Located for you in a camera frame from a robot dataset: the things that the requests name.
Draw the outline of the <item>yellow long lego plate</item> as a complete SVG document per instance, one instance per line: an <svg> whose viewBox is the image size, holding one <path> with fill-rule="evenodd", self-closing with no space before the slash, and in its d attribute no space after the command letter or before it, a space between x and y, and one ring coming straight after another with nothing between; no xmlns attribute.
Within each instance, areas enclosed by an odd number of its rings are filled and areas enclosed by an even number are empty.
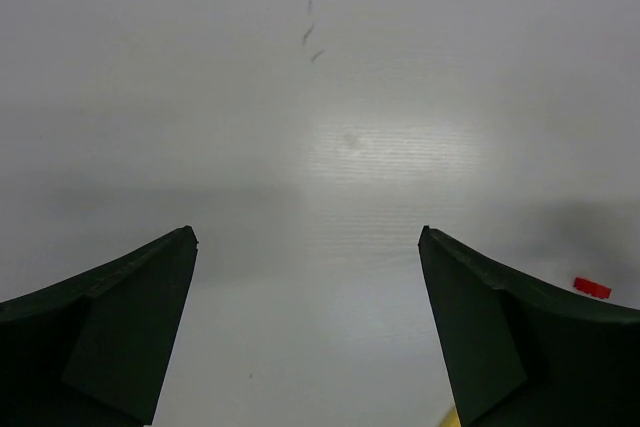
<svg viewBox="0 0 640 427"><path fill-rule="evenodd" d="M441 419L438 427L461 427L456 407L452 407L447 414Z"/></svg>

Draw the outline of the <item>small red lego plate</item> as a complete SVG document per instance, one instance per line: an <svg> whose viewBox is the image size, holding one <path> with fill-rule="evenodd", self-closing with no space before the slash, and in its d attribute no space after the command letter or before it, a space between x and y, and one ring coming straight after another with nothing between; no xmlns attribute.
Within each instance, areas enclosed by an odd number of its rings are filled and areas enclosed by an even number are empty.
<svg viewBox="0 0 640 427"><path fill-rule="evenodd" d="M584 277L576 277L573 287L586 295L599 299L609 299L611 295L611 289L609 287Z"/></svg>

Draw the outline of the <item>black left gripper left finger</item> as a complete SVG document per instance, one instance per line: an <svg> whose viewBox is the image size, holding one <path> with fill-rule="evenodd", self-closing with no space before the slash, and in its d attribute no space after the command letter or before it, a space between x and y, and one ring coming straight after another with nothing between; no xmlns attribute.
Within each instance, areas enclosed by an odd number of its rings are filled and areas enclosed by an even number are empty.
<svg viewBox="0 0 640 427"><path fill-rule="evenodd" d="M2 425L151 425L197 253L184 226L2 302Z"/></svg>

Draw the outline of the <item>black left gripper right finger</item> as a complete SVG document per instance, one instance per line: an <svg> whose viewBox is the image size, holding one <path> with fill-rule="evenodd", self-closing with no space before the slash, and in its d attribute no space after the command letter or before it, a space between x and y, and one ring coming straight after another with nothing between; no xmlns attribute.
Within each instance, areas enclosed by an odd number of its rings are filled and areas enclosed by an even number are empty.
<svg viewBox="0 0 640 427"><path fill-rule="evenodd" d="M639 313L424 227L419 255L464 426L636 426Z"/></svg>

